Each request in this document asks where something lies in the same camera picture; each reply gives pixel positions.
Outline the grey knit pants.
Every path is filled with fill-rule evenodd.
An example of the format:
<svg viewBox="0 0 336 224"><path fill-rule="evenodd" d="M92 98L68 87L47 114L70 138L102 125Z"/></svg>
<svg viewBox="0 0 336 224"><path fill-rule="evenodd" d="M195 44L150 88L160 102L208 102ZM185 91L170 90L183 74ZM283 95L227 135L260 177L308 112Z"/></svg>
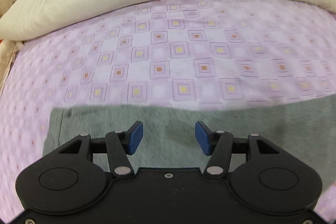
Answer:
<svg viewBox="0 0 336 224"><path fill-rule="evenodd" d="M170 107L104 105L55 108L43 153L82 133L102 138L113 130L143 123L143 139L130 158L134 168L204 168L207 162L194 135L197 121L237 138L258 133L314 168L323 185L335 181L335 96L287 105L242 110L187 110Z"/></svg>

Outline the purple checkered bed sheet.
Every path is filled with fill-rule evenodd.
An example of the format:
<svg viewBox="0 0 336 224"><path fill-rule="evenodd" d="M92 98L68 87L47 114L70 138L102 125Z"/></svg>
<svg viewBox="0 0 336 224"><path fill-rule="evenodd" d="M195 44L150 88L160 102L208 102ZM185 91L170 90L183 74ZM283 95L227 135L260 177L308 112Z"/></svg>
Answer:
<svg viewBox="0 0 336 224"><path fill-rule="evenodd" d="M157 0L25 43L1 95L1 217L55 107L240 109L335 93L335 16L288 0Z"/></svg>

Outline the beige bed skirt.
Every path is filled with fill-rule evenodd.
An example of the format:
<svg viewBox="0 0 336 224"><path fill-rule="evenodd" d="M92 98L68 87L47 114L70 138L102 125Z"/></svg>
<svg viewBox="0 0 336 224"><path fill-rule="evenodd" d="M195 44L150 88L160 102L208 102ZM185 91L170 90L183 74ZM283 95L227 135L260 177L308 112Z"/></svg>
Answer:
<svg viewBox="0 0 336 224"><path fill-rule="evenodd" d="M23 47L22 42L1 40L0 43L1 93L3 92L3 88L9 75L12 63L15 61L16 54L22 49L22 47Z"/></svg>

